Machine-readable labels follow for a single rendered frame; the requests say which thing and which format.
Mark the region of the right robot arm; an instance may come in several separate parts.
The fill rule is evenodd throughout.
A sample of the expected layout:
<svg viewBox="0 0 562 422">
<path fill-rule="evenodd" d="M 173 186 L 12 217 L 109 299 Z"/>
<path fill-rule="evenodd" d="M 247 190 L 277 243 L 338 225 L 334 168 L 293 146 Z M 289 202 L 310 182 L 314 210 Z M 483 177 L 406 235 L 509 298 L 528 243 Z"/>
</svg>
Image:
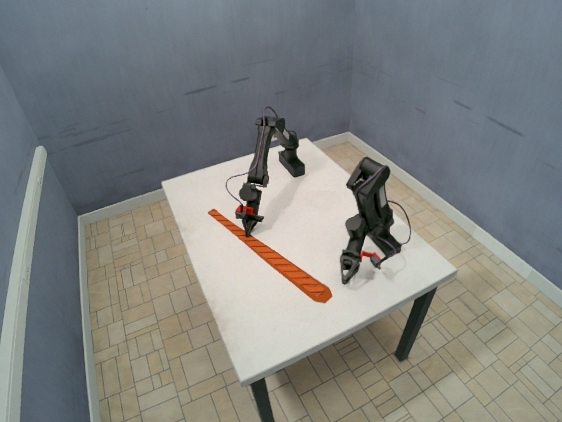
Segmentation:
<svg viewBox="0 0 562 422">
<path fill-rule="evenodd" d="M 273 135 L 275 135 L 275 137 L 279 140 L 280 146 L 285 148 L 285 150 L 278 151 L 278 154 L 284 159 L 284 161 L 293 170 L 305 167 L 305 164 L 297 156 L 299 140 L 297 140 L 295 135 L 286 130 L 285 119 L 277 119 L 276 117 L 267 116 L 264 116 L 264 118 L 264 126 L 263 117 L 258 118 L 255 121 L 255 125 L 258 127 L 258 139 L 255 154 L 249 170 L 255 166 L 256 162 L 257 165 L 251 172 L 248 173 L 247 182 L 243 182 L 243 186 L 239 190 L 240 199 L 243 201 L 250 201 L 251 204 L 252 202 L 260 203 L 261 200 L 262 191 L 256 188 L 256 186 L 267 188 L 267 184 L 269 184 L 269 171 L 267 171 L 268 154 Z M 279 134 L 281 135 L 279 136 Z"/>
</svg>

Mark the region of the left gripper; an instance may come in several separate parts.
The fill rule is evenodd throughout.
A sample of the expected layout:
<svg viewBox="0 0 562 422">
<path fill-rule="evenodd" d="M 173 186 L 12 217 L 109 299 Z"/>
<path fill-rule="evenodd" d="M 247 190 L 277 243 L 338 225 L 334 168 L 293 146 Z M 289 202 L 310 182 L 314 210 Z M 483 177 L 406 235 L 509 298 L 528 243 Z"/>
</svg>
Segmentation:
<svg viewBox="0 0 562 422">
<path fill-rule="evenodd" d="M 381 261 L 381 258 L 376 254 L 376 252 L 370 253 L 366 251 L 362 251 L 362 252 L 361 251 L 362 251 L 362 244 L 355 240 L 348 241 L 346 250 L 342 249 L 341 253 L 343 253 L 343 255 L 341 254 L 339 257 L 342 284 L 346 285 L 350 281 L 350 279 L 358 272 L 360 267 L 360 262 L 362 262 L 363 256 L 370 258 L 373 255 L 376 255 L 377 258 Z M 344 276 L 344 270 L 348 271 L 345 276 Z"/>
</svg>

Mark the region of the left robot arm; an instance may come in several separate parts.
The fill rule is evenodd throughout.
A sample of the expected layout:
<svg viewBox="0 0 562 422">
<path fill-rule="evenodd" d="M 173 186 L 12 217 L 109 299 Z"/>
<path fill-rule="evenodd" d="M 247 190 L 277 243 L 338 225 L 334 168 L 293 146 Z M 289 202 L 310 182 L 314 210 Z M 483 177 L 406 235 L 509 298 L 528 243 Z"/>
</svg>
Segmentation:
<svg viewBox="0 0 562 422">
<path fill-rule="evenodd" d="M 375 177 L 373 177 L 374 175 Z M 380 233 L 377 237 L 388 241 L 395 247 L 396 251 L 402 248 L 402 245 L 390 233 L 390 227 L 394 225 L 395 222 L 393 218 L 393 209 L 390 208 L 387 201 L 385 188 L 385 182 L 388 180 L 389 176 L 390 168 L 372 160 L 369 157 L 362 158 L 356 166 L 355 170 L 346 182 L 346 188 L 352 191 L 355 201 L 355 191 L 361 184 L 363 184 L 366 180 L 367 181 L 364 186 L 361 187 L 362 189 L 360 188 L 357 192 L 358 203 L 362 216 L 359 215 L 358 211 L 358 214 L 345 221 L 345 227 L 349 236 L 348 241 L 358 241 L 363 247 L 366 235 L 373 239 Z M 381 241 L 376 238 L 374 239 L 387 253 L 395 251 L 385 241 Z"/>
</svg>

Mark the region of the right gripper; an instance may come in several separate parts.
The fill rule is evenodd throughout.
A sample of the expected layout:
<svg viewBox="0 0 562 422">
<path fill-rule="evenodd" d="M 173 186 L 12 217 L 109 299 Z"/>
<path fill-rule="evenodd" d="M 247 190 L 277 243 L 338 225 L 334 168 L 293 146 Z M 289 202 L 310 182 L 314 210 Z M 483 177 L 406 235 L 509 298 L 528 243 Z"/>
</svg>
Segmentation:
<svg viewBox="0 0 562 422">
<path fill-rule="evenodd" d="M 246 206 L 243 206 L 243 211 L 240 211 L 240 205 L 235 210 L 236 212 L 243 213 L 246 210 L 246 215 L 242 219 L 242 224 L 245 231 L 245 237 L 249 237 L 253 228 L 256 226 L 258 222 L 263 222 L 265 216 L 258 215 L 260 203 L 250 201 L 246 202 Z M 248 223 L 248 224 L 247 224 Z"/>
</svg>

